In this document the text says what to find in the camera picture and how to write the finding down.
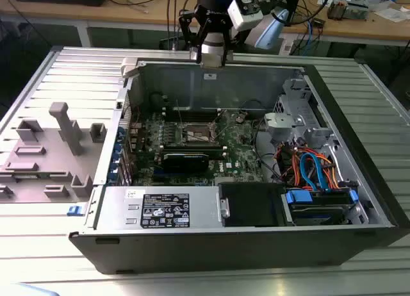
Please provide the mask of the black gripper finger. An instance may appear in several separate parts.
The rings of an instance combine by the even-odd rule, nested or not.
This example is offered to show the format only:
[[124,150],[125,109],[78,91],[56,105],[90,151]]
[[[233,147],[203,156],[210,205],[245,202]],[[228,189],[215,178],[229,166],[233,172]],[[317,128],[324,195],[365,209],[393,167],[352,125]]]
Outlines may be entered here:
[[231,50],[231,26],[227,23],[226,20],[222,19],[221,23],[221,30],[222,30],[222,37],[223,37],[223,55],[221,65],[224,66],[227,61],[228,52]]
[[[196,34],[190,31],[190,24],[193,20],[199,23],[199,30]],[[190,48],[190,53],[195,54],[196,64],[202,61],[202,44],[208,35],[211,26],[208,10],[196,8],[195,10],[180,10],[179,25],[184,37],[185,44]]]

